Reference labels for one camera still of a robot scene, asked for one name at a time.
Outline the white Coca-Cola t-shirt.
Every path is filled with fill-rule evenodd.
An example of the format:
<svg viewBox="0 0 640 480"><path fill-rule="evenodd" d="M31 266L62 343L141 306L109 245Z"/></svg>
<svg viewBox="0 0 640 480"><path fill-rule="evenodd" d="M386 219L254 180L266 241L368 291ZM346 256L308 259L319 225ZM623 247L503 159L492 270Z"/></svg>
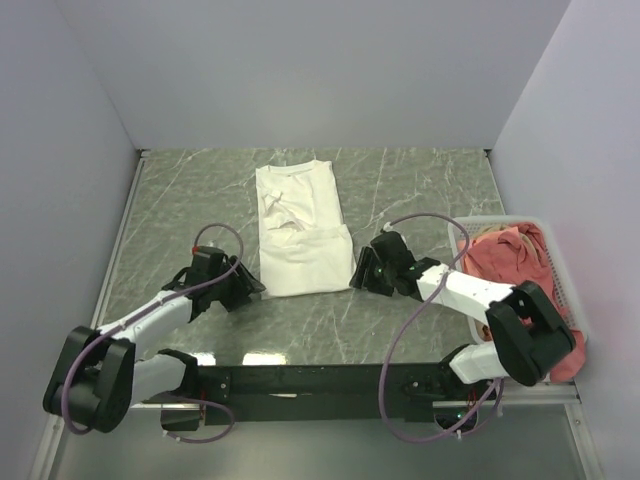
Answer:
<svg viewBox="0 0 640 480"><path fill-rule="evenodd" d="M271 298L340 292L355 271L332 164L255 171L260 281Z"/></svg>

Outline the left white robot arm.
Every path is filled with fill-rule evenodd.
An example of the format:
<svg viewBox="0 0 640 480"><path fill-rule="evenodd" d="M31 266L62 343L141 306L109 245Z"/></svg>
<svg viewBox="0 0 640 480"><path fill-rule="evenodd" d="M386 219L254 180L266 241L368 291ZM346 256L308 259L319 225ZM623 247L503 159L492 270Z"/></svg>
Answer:
<svg viewBox="0 0 640 480"><path fill-rule="evenodd" d="M232 312L265 291L240 259L196 246L192 261L151 301L98 329L67 336L43 396L43 408L80 434L109 433L130 406L168 394L186 402L202 389L197 359L173 349L143 356L163 336L205 313L213 303Z"/></svg>

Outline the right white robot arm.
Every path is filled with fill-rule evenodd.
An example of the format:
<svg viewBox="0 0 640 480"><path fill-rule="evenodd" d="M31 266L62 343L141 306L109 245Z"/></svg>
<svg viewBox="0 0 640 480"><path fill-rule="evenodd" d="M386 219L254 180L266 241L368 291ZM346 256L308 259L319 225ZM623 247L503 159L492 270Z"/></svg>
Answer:
<svg viewBox="0 0 640 480"><path fill-rule="evenodd" d="M480 380L510 377L533 386L572 353L576 339L542 288L483 280L424 257L416 259L403 237L383 232L360 251L350 286L460 312L487 326L492 340L462 347L444 362L439 387L460 399Z"/></svg>

